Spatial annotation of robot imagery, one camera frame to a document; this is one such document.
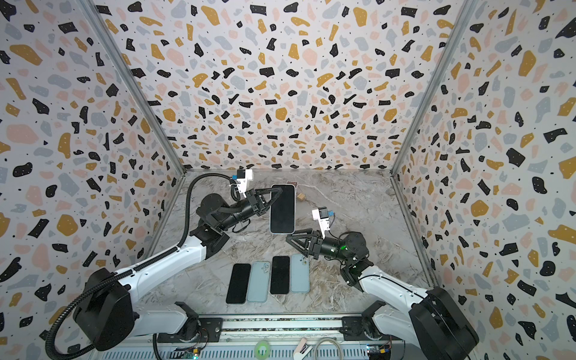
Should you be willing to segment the purple phone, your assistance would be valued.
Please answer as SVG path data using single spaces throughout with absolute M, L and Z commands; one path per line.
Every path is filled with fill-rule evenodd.
M 290 291 L 290 257 L 274 256 L 271 264 L 270 293 L 286 295 Z

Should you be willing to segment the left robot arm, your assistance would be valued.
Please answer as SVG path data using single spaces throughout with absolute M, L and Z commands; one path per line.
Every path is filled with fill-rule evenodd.
M 90 276 L 73 320 L 96 350 L 109 350 L 132 337 L 162 334 L 192 341 L 200 331 L 198 314 L 182 301 L 160 307 L 142 307 L 139 300 L 156 286 L 187 268 L 214 256 L 227 243 L 227 231 L 251 217 L 262 216 L 281 197 L 280 187 L 247 190 L 244 199 L 230 205 L 211 193 L 196 210 L 199 224 L 180 243 L 118 271 Z

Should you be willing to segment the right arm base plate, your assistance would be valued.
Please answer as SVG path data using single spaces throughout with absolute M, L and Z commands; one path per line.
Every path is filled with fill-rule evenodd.
M 366 316 L 343 316 L 339 332 L 345 341 L 369 341 L 368 330 L 371 321 Z

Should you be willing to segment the mint phone case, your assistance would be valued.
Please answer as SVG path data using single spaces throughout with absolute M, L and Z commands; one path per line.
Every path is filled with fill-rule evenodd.
M 272 266 L 270 262 L 254 262 L 250 270 L 247 302 L 264 303 L 269 294 Z

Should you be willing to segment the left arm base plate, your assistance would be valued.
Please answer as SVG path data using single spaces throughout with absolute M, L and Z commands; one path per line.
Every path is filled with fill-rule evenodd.
M 220 340 L 224 319 L 221 317 L 201 317 L 196 327 L 195 344 L 212 344 Z

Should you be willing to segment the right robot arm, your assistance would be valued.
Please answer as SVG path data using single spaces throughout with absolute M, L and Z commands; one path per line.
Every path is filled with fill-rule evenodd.
M 413 286 L 380 269 L 370 261 L 360 232 L 332 238 L 303 229 L 288 235 L 286 242 L 305 257 L 339 262 L 346 285 L 377 297 L 362 314 L 368 337 L 400 338 L 427 359 L 469 359 L 479 344 L 476 330 L 447 291 Z

